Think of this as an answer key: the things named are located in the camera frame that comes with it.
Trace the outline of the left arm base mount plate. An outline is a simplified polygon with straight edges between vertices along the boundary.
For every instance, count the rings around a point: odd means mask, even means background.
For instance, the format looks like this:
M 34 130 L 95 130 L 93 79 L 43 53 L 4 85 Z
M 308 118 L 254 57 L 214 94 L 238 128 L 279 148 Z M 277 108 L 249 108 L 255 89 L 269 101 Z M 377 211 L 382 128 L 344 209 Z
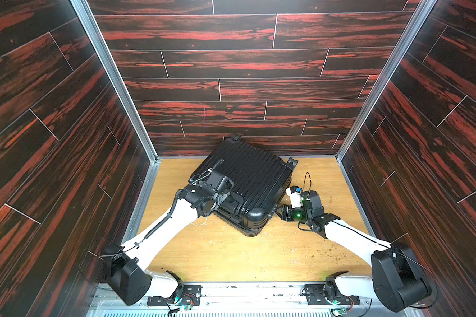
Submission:
M 172 295 L 164 297 L 149 297 L 148 306 L 176 306 L 188 308 L 199 306 L 202 297 L 202 285 L 184 284 L 178 286 Z

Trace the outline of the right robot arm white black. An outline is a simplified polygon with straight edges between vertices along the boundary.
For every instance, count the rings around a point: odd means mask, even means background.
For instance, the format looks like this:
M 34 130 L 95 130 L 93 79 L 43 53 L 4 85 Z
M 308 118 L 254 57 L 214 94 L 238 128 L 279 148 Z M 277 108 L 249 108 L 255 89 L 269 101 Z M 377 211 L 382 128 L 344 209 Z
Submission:
M 368 276 L 356 276 L 348 271 L 328 276 L 323 294 L 330 303 L 339 305 L 344 297 L 364 297 L 398 313 L 432 295 L 423 267 L 407 245 L 367 235 L 338 216 L 325 213 L 323 208 L 284 205 L 277 215 L 284 221 L 305 224 L 307 231 L 345 247 L 371 267 Z

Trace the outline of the black hard-shell suitcase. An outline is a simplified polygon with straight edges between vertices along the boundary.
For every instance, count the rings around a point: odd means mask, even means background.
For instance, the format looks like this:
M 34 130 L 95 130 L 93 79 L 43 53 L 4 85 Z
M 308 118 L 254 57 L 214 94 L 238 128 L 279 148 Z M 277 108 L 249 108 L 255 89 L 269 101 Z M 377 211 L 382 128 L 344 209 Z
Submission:
M 245 236 L 257 236 L 278 208 L 298 161 L 292 157 L 283 161 L 233 134 L 206 157 L 190 180 L 201 177 L 220 159 L 223 163 L 216 171 L 233 181 L 234 187 L 215 214 Z

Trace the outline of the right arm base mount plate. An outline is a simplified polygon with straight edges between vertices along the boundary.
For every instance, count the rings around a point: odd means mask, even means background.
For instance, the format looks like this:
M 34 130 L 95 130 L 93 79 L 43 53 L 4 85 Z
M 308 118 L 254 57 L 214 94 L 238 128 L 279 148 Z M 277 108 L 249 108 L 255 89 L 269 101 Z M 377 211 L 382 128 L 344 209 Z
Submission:
M 360 304 L 358 297 L 341 294 L 333 282 L 305 284 L 301 295 L 306 298 L 308 305 L 354 306 Z

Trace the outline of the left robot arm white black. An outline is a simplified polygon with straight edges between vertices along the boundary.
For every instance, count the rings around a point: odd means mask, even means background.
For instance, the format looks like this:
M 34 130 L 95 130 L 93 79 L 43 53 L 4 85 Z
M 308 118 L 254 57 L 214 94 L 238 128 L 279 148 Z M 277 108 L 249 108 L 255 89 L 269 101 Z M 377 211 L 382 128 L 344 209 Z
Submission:
M 176 192 L 171 207 L 134 238 L 111 244 L 99 256 L 103 259 L 101 281 L 108 284 L 125 305 L 145 296 L 168 298 L 181 287 L 173 273 L 148 273 L 158 253 L 185 227 L 199 217 L 212 214 L 231 194 L 229 178 L 216 182 L 193 182 Z

